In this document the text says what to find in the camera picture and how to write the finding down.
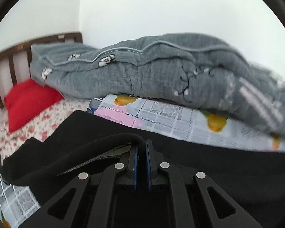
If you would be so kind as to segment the grey quilted duvet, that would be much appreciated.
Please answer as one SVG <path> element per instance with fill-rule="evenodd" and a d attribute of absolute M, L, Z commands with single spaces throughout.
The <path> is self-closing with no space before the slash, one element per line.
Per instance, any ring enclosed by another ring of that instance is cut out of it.
<path fill-rule="evenodd" d="M 285 82 L 213 36 L 144 36 L 99 49 L 82 43 L 33 44 L 31 52 L 31 78 L 68 98 L 162 99 L 285 136 Z"/>

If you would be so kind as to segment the fruit print plastic cover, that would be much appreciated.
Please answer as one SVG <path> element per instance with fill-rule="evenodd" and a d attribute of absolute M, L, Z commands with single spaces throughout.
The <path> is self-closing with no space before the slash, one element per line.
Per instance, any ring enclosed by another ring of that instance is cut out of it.
<path fill-rule="evenodd" d="M 92 99 L 85 112 L 140 131 L 198 143 L 203 148 L 285 153 L 285 138 L 278 135 L 259 132 L 230 118 L 159 101 L 139 98 L 119 106 L 117 97 L 109 95 L 104 100 Z"/>

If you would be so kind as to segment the dark wooden headboard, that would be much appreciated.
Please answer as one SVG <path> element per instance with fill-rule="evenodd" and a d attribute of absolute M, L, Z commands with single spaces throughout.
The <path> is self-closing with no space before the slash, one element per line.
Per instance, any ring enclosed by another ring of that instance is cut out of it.
<path fill-rule="evenodd" d="M 83 42 L 80 32 L 65 32 L 21 42 L 0 52 L 0 110 L 5 107 L 4 97 L 13 86 L 30 77 L 31 45 L 56 42 Z"/>

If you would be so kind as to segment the red pillow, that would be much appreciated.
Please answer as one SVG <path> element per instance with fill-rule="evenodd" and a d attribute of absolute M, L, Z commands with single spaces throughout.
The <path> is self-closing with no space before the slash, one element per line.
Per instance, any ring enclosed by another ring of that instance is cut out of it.
<path fill-rule="evenodd" d="M 15 85 L 4 97 L 9 132 L 22 128 L 43 110 L 62 99 L 63 96 L 58 91 L 41 86 L 32 79 Z"/>

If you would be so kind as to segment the black pants with white stripe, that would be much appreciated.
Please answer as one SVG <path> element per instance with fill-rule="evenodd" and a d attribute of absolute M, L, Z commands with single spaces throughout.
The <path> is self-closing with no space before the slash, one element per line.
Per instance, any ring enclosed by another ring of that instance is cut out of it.
<path fill-rule="evenodd" d="M 40 209 L 23 227 L 285 227 L 285 153 L 224 149 L 73 112 L 0 170 Z"/>

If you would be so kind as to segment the floral bed sheet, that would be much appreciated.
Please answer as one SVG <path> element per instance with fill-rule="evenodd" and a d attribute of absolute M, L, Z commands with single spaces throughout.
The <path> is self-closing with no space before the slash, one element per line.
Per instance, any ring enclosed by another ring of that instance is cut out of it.
<path fill-rule="evenodd" d="M 10 133 L 7 109 L 0 111 L 0 156 L 1 159 L 11 156 L 29 138 L 34 137 L 43 142 L 55 129 L 76 110 L 86 111 L 88 101 L 61 100 L 38 116 L 30 120 L 22 128 Z"/>

